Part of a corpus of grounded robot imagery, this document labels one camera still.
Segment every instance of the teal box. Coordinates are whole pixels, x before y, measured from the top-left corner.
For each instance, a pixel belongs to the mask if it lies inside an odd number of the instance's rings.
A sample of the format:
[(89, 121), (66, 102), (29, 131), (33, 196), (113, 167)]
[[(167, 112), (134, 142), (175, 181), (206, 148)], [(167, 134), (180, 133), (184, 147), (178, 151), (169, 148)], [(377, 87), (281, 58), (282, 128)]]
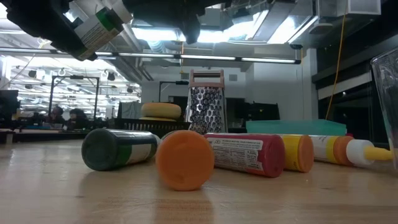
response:
[(324, 119), (311, 121), (247, 121), (248, 133), (344, 136), (346, 125)]

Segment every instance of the green cylinder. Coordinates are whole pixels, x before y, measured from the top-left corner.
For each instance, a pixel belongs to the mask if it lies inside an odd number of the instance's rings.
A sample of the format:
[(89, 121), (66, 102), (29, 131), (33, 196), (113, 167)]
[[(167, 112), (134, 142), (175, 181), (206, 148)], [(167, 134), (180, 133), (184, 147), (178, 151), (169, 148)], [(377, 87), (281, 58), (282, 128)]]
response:
[(156, 153), (157, 139), (147, 131), (96, 129), (83, 141), (81, 156), (93, 170), (113, 170), (152, 158)]

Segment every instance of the yellow cap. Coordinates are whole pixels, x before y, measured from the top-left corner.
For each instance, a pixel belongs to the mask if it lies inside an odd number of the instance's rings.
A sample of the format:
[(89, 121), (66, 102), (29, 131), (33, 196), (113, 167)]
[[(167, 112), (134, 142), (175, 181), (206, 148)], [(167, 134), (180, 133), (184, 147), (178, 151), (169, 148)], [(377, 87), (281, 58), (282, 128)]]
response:
[(369, 160), (392, 160), (392, 152), (379, 147), (365, 147), (365, 158)]

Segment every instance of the wooden table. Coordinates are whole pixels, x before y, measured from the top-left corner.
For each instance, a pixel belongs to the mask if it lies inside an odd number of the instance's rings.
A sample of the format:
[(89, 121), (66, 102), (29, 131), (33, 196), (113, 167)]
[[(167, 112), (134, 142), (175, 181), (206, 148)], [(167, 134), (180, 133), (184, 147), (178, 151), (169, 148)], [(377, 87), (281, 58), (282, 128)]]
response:
[(398, 222), (398, 178), (389, 174), (322, 163), (276, 179), (215, 169), (201, 190), (175, 192), (153, 161), (95, 172), (80, 145), (2, 146), (1, 224)]

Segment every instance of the teal lid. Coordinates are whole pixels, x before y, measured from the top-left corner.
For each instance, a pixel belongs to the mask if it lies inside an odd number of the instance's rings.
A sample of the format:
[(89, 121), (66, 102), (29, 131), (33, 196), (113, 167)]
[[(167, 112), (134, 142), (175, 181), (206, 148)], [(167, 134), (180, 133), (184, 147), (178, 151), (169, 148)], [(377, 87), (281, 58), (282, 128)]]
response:
[(114, 134), (106, 129), (96, 129), (87, 134), (81, 146), (81, 156), (85, 164), (97, 171), (116, 167), (118, 144)]

